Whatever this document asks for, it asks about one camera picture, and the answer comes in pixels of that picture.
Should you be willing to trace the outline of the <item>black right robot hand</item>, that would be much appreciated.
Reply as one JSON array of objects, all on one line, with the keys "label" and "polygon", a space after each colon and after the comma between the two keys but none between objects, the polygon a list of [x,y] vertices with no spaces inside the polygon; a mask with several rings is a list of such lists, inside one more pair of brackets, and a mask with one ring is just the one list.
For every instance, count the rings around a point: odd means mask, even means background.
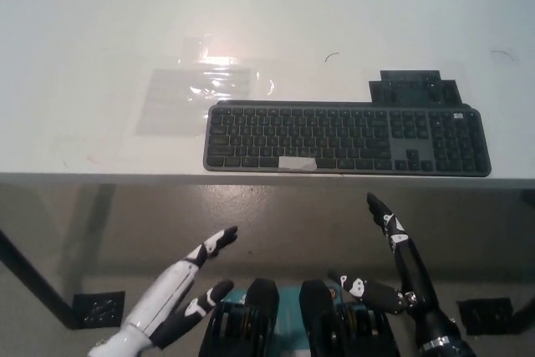
[{"label": "black right robot hand", "polygon": [[415,344],[420,356],[470,356],[460,330],[442,311],[425,264],[397,215],[371,192],[367,203],[393,253],[401,289],[333,269],[329,270],[329,278],[368,307],[387,314],[407,313],[415,323]]}]

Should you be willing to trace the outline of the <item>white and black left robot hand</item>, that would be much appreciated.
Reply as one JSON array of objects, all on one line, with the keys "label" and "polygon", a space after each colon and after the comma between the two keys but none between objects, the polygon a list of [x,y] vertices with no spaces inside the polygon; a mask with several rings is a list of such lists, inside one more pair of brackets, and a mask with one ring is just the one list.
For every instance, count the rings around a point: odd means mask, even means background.
[{"label": "white and black left robot hand", "polygon": [[223,229],[170,265],[145,291],[120,330],[96,344],[89,356],[140,356],[149,349],[165,349],[198,325],[233,290],[222,280],[184,306],[205,262],[237,239],[237,227]]}]

